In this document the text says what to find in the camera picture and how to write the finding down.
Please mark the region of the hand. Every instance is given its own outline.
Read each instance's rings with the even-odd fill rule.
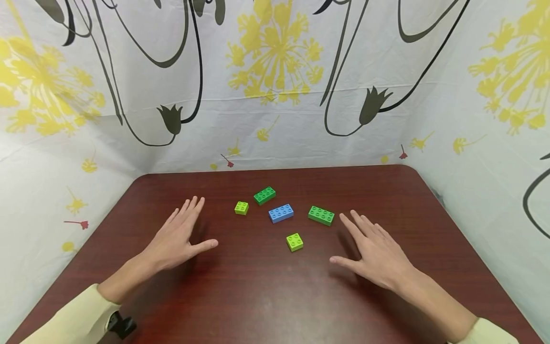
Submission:
[[[141,260],[145,264],[150,264],[156,271],[166,270],[218,246],[218,241],[214,239],[197,245],[189,243],[193,226],[204,203],[204,197],[197,203],[197,196],[194,196],[191,201],[185,201],[181,210],[174,210],[151,243],[139,255]]]
[[[330,262],[347,267],[372,283],[396,292],[404,283],[402,281],[417,270],[384,228],[379,224],[373,225],[366,216],[359,216],[355,210],[350,213],[356,225],[344,214],[340,214],[340,219],[353,236],[361,260],[333,256]]]

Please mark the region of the lego brick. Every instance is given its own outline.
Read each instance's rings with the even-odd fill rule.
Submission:
[[[256,203],[259,205],[264,204],[265,202],[269,201],[273,197],[275,197],[276,193],[275,190],[273,190],[271,187],[267,187],[264,190],[261,190],[257,194],[254,195],[254,199],[256,200]]]
[[[247,202],[237,202],[235,207],[235,214],[246,215],[248,212],[248,203]]]
[[[290,204],[285,204],[283,206],[280,206],[279,208],[275,208],[269,211],[269,217],[271,218],[271,222],[273,223],[283,221],[284,219],[288,219],[292,216],[294,216],[294,210],[292,210]]]
[[[298,233],[287,236],[287,244],[291,252],[294,252],[304,247],[304,242],[302,241],[302,238],[300,238]]]
[[[316,206],[312,206],[307,215],[310,219],[330,226],[334,219],[334,213]]]

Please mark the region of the beige sleeve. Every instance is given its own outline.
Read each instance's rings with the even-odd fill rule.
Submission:
[[[465,340],[457,344],[519,344],[516,338],[493,324],[479,318]]]
[[[90,286],[25,339],[21,344],[97,344],[107,332],[111,315],[120,305],[105,300]]]

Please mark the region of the lime green lego brick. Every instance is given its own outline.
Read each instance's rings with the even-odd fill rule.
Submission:
[[[246,215],[248,212],[248,203],[247,202],[237,202],[235,207],[235,214]]]
[[[320,222],[323,225],[330,226],[334,219],[334,213],[316,206],[312,206],[307,215],[310,219]]]
[[[304,242],[302,241],[302,238],[300,238],[298,233],[287,236],[287,244],[291,252],[294,252],[304,247]]]
[[[264,190],[261,190],[257,194],[254,195],[254,199],[256,200],[256,203],[259,205],[264,204],[265,202],[269,201],[273,197],[275,197],[276,193],[275,190],[273,190],[271,187],[267,187]]]

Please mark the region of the patterned fabric backdrop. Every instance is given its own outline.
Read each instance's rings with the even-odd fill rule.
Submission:
[[[391,163],[550,342],[549,0],[0,0],[0,18],[0,342],[140,175]]]

